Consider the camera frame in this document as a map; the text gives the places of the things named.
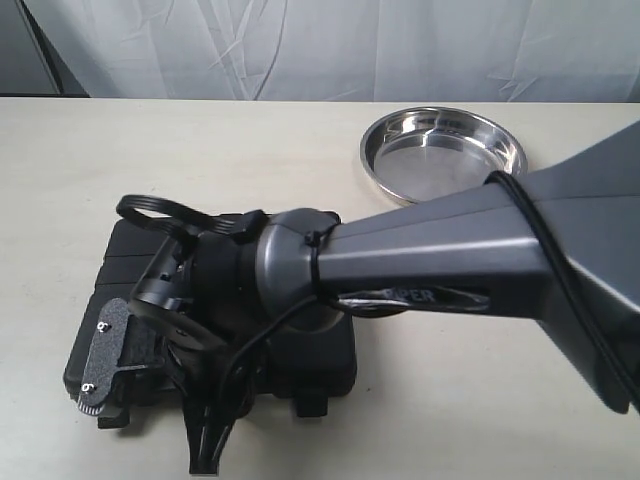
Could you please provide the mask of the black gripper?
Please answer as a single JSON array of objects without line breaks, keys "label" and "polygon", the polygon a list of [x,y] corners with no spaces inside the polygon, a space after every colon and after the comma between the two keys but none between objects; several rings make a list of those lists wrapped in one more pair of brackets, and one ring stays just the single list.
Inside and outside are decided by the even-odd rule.
[{"label": "black gripper", "polygon": [[[131,312],[163,335],[184,373],[182,412],[191,475],[218,475],[222,452],[255,401],[251,380],[219,391],[240,344],[257,331],[261,312],[252,302],[255,248],[205,232],[192,249],[165,239],[130,295]],[[131,315],[128,302],[109,300],[100,310],[77,399],[78,410],[100,429],[130,424],[140,385],[161,374],[156,334]]]}]

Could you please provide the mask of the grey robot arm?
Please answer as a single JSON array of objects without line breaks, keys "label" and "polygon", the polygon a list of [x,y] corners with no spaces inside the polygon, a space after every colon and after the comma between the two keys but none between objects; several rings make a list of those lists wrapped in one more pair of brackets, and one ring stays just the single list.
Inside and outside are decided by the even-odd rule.
[{"label": "grey robot arm", "polygon": [[146,195],[116,210],[63,383],[102,429],[177,392],[193,475],[218,473],[258,395],[316,418],[347,394],[357,317],[532,319],[609,409],[639,405],[637,124],[552,167],[350,223]]}]

